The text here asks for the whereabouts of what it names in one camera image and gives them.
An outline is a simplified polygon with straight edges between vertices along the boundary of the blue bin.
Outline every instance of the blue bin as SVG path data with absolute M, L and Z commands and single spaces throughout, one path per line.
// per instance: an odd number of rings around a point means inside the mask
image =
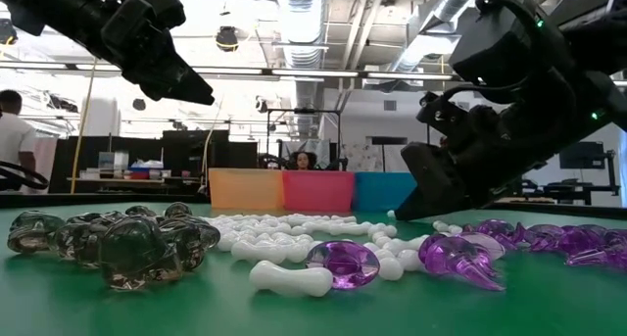
M 353 211 L 396 210 L 415 188 L 411 173 L 358 172 L 355 174 Z

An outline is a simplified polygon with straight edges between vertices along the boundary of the ceiling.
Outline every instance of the ceiling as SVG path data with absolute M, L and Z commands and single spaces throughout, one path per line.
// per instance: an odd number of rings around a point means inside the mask
M 357 61 L 358 69 L 365 66 L 381 66 L 393 62 L 404 50 L 407 40 L 407 23 L 416 6 L 429 0 L 383 0 L 380 6 L 366 6 L 362 26 L 370 11 L 375 19 L 367 35 L 367 43 Z M 281 42 L 281 17 L 275 2 L 269 0 L 181 0 L 187 21 L 172 31 L 178 54 L 194 67 L 251 67 L 285 68 Z M 326 0 L 323 44 L 327 48 L 323 56 L 324 69 L 338 69 L 342 64 L 345 47 L 358 7 L 358 0 Z M 0 18 L 10 18 L 5 6 L 0 6 Z M 240 46 L 236 52 L 225 53 L 216 46 L 216 34 L 223 25 L 237 28 Z M 93 57 L 73 41 L 46 27 L 42 36 L 35 37 L 19 31 L 19 42 L 3 49 L 4 61 L 63 62 L 91 64 Z M 450 72 L 442 61 L 423 60 L 420 68 L 426 72 Z M 28 93 L 30 114 L 50 114 L 41 105 L 41 91 L 50 91 L 70 100 L 81 108 L 81 100 L 87 93 L 89 80 L 81 75 L 52 75 L 42 72 L 16 72 L 0 70 L 0 86 L 19 86 Z M 242 136 L 251 132 L 265 132 L 265 115 L 256 108 L 258 100 L 267 100 L 273 108 L 289 108 L 293 105 L 294 81 L 208 80 L 215 90 L 216 103 L 211 107 L 184 102 L 163 100 L 159 103 L 146 98 L 138 87 L 117 77 L 98 77 L 94 93 L 116 98 L 121 107 L 123 120 L 173 119 L 206 120 L 193 126 L 204 128 L 214 119 L 249 121 L 237 126 Z M 135 98 L 146 99 L 143 112 L 132 108 Z M 277 134 L 294 134 L 293 119 L 285 117 L 288 125 L 277 128 Z M 122 133 L 133 136 L 157 136 L 162 129 L 171 129 L 171 123 L 131 121 L 124 122 Z

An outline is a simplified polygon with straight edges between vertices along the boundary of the green tabletop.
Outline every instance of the green tabletop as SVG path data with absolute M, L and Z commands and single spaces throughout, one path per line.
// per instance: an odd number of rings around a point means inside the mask
M 143 205 L 157 211 L 166 206 Z M 67 217 L 129 206 L 40 210 Z M 216 215 L 209 206 L 192 209 L 199 216 Z M 0 210 L 0 232 L 6 234 L 21 211 Z M 356 216 L 387 221 L 385 215 Z M 495 211 L 439 219 L 462 224 L 494 217 L 525 225 L 627 227 L 627 222 L 615 220 Z M 421 222 L 396 225 L 405 239 L 433 230 Z M 417 272 L 406 273 L 398 282 L 376 279 L 360 290 L 331 291 L 319 299 L 256 293 L 248 281 L 252 265 L 218 251 L 210 252 L 195 273 L 180 282 L 139 293 L 108 290 L 98 271 L 51 255 L 19 256 L 3 245 L 0 260 L 1 336 L 627 334 L 627 275 L 601 267 L 565 266 L 564 258 L 553 254 L 512 252 L 495 262 L 507 288 L 503 293 Z

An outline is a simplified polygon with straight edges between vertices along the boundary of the man in white shirt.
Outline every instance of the man in white shirt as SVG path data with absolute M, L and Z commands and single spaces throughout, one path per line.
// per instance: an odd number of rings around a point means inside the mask
M 0 161 L 35 171 L 35 129 L 18 117 L 22 96 L 14 90 L 1 91 L 0 111 Z M 20 190 L 20 185 L 0 175 L 0 191 L 3 190 Z

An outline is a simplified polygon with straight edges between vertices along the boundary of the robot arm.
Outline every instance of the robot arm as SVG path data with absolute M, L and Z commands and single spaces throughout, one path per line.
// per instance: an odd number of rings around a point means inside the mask
M 178 0 L 0 0 L 33 35 L 49 25 L 95 57 L 120 67 L 153 100 L 212 105 L 213 89 L 176 53 L 169 33 L 185 23 Z
M 472 84 L 420 100 L 417 119 L 446 141 L 441 147 L 411 143 L 402 151 L 418 187 L 396 210 L 397 219 L 481 208 L 569 144 L 610 122 L 627 129 L 627 101 L 608 76 L 627 67 L 624 52 L 614 51 L 607 64 L 580 60 L 578 51 L 593 43 L 583 37 L 593 26 L 562 32 L 534 0 L 476 0 L 476 6 L 481 17 L 449 60 Z M 614 27 L 624 22 L 611 21 Z M 624 39 L 625 29 L 615 34 Z M 450 102 L 461 91 L 508 107 L 499 114 L 488 106 L 467 112 Z

